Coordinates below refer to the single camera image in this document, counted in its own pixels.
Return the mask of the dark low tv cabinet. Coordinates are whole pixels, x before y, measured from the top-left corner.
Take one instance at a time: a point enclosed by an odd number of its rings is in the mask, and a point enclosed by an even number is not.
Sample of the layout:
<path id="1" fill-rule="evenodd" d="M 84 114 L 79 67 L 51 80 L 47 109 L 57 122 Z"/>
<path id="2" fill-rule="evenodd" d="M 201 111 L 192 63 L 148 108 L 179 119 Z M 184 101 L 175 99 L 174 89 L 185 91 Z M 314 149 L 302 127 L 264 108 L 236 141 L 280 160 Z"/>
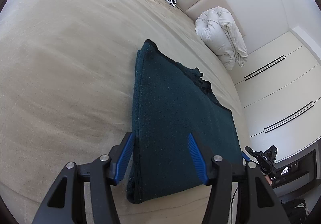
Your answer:
<path id="1" fill-rule="evenodd" d="M 293 201 L 320 186 L 319 156 L 309 148 L 276 164 L 272 188 L 282 203 Z"/>

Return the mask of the dark teal knit sweater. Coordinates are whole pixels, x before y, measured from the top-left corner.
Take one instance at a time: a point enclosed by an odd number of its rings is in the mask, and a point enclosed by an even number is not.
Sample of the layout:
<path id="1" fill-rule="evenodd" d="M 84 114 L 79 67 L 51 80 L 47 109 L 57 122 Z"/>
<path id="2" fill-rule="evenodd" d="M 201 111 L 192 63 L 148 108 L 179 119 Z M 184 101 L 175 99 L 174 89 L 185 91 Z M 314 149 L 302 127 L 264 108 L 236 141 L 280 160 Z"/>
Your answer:
<path id="1" fill-rule="evenodd" d="M 134 204 L 201 184 L 188 135 L 196 133 L 214 154 L 242 164 L 232 112 L 222 106 L 199 69 L 162 54 L 146 40 L 137 53 L 132 106 L 135 137 L 127 199 Z"/>

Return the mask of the beige bed cover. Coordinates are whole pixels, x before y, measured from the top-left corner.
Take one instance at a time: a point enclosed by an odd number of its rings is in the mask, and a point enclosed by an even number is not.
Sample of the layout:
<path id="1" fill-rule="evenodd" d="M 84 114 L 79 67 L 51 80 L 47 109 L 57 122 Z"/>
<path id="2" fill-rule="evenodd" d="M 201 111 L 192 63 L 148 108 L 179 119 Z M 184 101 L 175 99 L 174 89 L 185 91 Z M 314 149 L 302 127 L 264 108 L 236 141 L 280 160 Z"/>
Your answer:
<path id="1" fill-rule="evenodd" d="M 1 11 L 1 196 L 31 223 L 63 166 L 88 163 L 131 129 L 137 51 L 150 39 L 199 68 L 249 131 L 222 62 L 165 0 L 8 0 Z"/>

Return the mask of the folded white duvet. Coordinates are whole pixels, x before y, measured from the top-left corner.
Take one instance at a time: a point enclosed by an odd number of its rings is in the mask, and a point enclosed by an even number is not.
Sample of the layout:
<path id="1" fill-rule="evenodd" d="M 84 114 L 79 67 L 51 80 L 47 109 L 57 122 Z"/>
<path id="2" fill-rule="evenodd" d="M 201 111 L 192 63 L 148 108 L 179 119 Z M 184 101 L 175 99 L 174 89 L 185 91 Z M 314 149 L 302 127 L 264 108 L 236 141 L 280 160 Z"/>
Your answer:
<path id="1" fill-rule="evenodd" d="M 195 21 L 195 32 L 207 47 L 231 71 L 248 60 L 244 39 L 232 14 L 220 6 L 204 11 Z"/>

